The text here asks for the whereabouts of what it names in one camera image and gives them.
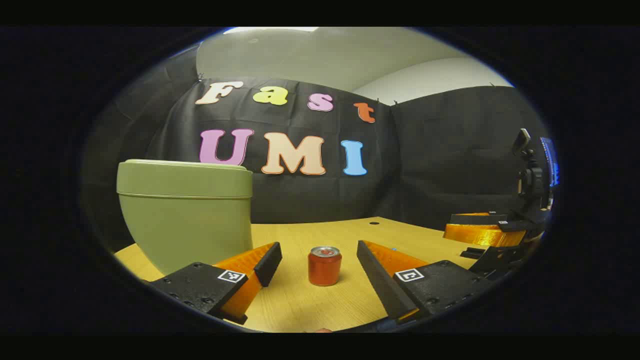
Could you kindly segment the green desktop garbage bin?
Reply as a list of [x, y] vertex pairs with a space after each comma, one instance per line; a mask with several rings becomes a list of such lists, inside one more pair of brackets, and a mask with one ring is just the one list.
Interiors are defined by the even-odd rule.
[[116, 191], [132, 238], [163, 274], [253, 248], [253, 173], [243, 166], [129, 159]]

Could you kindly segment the red pop can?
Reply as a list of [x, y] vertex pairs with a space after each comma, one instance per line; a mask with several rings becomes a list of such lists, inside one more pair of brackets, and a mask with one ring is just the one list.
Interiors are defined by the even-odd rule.
[[334, 246], [316, 246], [308, 254], [308, 280], [315, 286], [332, 286], [339, 281], [342, 253]]

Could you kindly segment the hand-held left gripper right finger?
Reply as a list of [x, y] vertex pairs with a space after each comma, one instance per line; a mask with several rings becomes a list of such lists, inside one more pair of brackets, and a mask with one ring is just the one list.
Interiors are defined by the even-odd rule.
[[427, 263], [372, 241], [358, 241], [358, 260], [389, 318], [418, 321], [450, 312], [493, 282], [450, 260]]

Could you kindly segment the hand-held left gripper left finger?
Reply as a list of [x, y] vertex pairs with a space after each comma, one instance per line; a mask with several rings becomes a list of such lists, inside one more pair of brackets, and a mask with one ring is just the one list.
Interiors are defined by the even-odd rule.
[[193, 262], [148, 284], [200, 312], [243, 325], [251, 303], [269, 286], [281, 260], [281, 244], [274, 242], [213, 265]]

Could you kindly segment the black backdrop cloth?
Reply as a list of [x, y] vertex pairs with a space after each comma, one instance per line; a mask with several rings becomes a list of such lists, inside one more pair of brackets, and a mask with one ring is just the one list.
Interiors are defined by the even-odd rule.
[[[80, 205], [114, 251], [133, 242], [116, 192], [119, 163], [238, 155], [253, 174], [254, 224], [384, 217], [443, 230], [452, 214], [514, 205], [526, 129], [547, 164], [548, 130], [509, 86], [474, 86], [387, 105], [325, 85], [195, 69], [170, 59], [101, 112], [83, 150]], [[224, 131], [217, 142], [205, 131]]]

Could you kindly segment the wooden desktop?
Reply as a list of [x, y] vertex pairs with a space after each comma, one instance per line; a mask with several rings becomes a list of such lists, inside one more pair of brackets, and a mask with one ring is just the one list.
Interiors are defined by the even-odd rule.
[[[387, 316], [357, 257], [360, 240], [396, 248], [428, 264], [448, 260], [466, 269], [475, 260], [462, 256], [468, 248], [488, 246], [445, 239], [444, 231], [375, 217], [343, 221], [253, 224], [253, 246], [278, 242], [282, 252], [270, 284], [247, 309], [245, 327], [267, 332], [349, 330]], [[339, 281], [313, 285], [308, 279], [312, 248], [331, 246], [342, 253]]]

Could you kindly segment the computer monitor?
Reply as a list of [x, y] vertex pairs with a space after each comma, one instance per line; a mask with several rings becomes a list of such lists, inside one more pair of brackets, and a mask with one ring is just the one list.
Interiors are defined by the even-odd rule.
[[549, 177], [549, 187], [553, 188], [559, 184], [559, 167], [558, 157], [555, 150], [553, 140], [550, 137], [540, 137], [541, 145], [544, 150]]

